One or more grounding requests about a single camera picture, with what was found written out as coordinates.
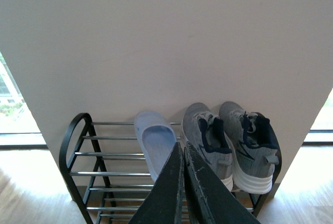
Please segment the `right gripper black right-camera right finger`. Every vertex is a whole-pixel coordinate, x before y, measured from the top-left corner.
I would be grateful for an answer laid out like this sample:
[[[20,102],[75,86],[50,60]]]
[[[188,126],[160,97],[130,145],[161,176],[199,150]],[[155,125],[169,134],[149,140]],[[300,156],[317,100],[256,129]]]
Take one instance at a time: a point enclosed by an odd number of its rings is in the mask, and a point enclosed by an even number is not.
[[[259,223],[192,144],[186,144],[184,157],[185,194],[191,223]]]

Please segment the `black right-camera right gripper left finger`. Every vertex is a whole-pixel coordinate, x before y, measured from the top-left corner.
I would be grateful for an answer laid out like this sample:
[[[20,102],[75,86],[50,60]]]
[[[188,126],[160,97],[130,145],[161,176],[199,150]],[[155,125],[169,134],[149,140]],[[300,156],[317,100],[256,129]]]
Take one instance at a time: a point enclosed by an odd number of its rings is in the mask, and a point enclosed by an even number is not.
[[[129,223],[181,223],[184,186],[184,156],[175,143],[152,190]]]

